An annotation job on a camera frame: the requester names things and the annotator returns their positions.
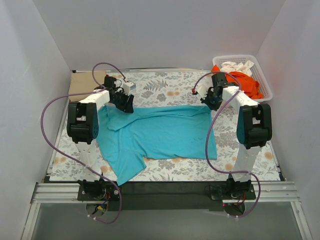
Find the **turquoise t shirt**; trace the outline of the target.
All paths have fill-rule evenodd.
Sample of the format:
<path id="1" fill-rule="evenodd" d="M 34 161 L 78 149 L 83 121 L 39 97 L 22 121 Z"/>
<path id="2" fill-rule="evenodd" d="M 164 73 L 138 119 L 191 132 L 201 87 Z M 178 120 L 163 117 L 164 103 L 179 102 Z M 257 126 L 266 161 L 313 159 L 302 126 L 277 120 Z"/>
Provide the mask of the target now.
<path id="1" fill-rule="evenodd" d="M 211 110 L 203 105 L 137 107 L 124 113 L 114 106 L 98 111 L 97 144 L 123 185 L 146 168 L 143 158 L 217 159 Z"/>

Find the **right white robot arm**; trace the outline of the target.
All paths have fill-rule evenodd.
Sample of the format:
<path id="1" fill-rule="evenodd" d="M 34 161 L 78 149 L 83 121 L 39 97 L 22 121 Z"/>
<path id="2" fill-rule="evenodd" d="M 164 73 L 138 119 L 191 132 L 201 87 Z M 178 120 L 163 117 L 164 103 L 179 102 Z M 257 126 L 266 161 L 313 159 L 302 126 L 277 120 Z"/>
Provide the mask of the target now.
<path id="1" fill-rule="evenodd" d="M 193 94 L 200 95 L 200 101 L 210 110 L 220 114 L 224 107 L 230 105 L 238 112 L 236 136 L 239 150 L 232 170 L 220 173 L 227 174 L 226 181 L 211 185 L 208 188 L 212 200 L 255 199 L 252 185 L 252 172 L 256 158 L 262 147 L 272 138 L 271 107 L 267 103 L 258 103 L 245 94 L 240 82 L 235 79 L 228 82 L 228 73 L 210 72 L 212 86 L 195 86 Z"/>

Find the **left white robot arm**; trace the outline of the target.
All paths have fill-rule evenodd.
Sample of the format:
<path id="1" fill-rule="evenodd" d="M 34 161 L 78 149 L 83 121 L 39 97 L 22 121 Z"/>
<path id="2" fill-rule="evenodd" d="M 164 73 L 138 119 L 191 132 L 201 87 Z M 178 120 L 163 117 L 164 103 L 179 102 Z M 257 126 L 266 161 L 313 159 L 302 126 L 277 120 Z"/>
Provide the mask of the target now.
<path id="1" fill-rule="evenodd" d="M 78 149 L 80 162 L 84 164 L 83 180 L 78 183 L 83 192 L 95 200 L 102 200 L 107 193 L 102 172 L 97 164 L 96 139 L 99 134 L 98 112 L 107 103 L 126 113 L 134 112 L 132 90 L 136 84 L 126 81 L 117 85 L 117 79 L 106 75 L 104 83 L 94 89 L 93 93 L 78 102 L 68 104 L 67 134 Z"/>

